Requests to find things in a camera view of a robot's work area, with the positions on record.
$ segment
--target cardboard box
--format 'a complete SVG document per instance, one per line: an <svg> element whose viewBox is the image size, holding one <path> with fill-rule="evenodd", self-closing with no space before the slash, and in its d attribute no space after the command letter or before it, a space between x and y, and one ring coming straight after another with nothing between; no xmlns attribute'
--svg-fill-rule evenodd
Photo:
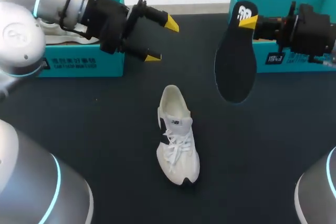
<svg viewBox="0 0 336 224"><path fill-rule="evenodd" d="M234 5L238 1L231 0L229 8L229 20ZM314 11L330 15L332 23L336 23L336 0L245 0L257 5L259 15L266 17L284 17L288 15L292 1L296 1L297 7L300 4L310 4ZM253 41L253 48L257 59L257 71L264 72L303 72L303 71L336 71L334 68L319 64L308 63L308 56L295 54L284 50L282 57L275 57L278 46L274 41Z"/></svg>
<svg viewBox="0 0 336 224"><path fill-rule="evenodd" d="M52 45L46 47L44 66L39 77L120 77L124 54L102 52L98 44Z"/></svg>

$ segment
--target dark table surface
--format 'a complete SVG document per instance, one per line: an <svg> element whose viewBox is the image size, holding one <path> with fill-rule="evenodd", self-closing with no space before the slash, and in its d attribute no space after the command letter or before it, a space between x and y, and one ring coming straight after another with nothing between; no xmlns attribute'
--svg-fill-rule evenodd
<svg viewBox="0 0 336 224"><path fill-rule="evenodd" d="M162 62L127 59L122 78L36 79L0 105L0 118L88 181L94 223L297 224L295 184L336 145L336 74L258 74L249 99L228 104L214 81L226 16L175 18L179 35L143 22L146 36L133 38ZM194 119L193 188L169 183L156 159L168 84Z"/></svg>

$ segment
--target white sneaker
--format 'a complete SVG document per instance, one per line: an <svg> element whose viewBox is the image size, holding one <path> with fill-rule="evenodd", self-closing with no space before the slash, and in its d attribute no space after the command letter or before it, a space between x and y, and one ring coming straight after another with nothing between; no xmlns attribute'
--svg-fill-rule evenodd
<svg viewBox="0 0 336 224"><path fill-rule="evenodd" d="M177 86L167 86L158 108L162 138L156 155L167 178L177 184L193 184L200 171L193 120Z"/></svg>
<svg viewBox="0 0 336 224"><path fill-rule="evenodd" d="M38 23L40 24L43 32L46 35L46 44L61 44L66 42L77 42L80 44L93 44L99 41L97 38L91 38L90 40L69 31L64 31L58 24L50 23L43 19L38 18ZM82 24L77 24L75 26L76 31L86 32L87 27Z"/></svg>

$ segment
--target shoe insole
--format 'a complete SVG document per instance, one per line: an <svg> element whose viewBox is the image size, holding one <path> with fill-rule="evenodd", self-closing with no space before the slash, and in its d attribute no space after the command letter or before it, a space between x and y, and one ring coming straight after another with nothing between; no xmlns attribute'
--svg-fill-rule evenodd
<svg viewBox="0 0 336 224"><path fill-rule="evenodd" d="M228 102L243 102L255 81L257 62L252 47L254 30L239 27L239 22L257 14L255 4L248 1L237 2L216 53L216 84L221 96Z"/></svg>

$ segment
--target new balance logo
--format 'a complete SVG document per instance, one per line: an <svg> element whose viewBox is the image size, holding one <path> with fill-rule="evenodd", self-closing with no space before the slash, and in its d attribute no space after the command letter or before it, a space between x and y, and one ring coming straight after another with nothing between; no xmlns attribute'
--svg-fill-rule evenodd
<svg viewBox="0 0 336 224"><path fill-rule="evenodd" d="M251 18L251 16L252 16L252 12L250 9L245 8L244 5L242 5L239 8L237 19L243 20L243 19Z"/></svg>

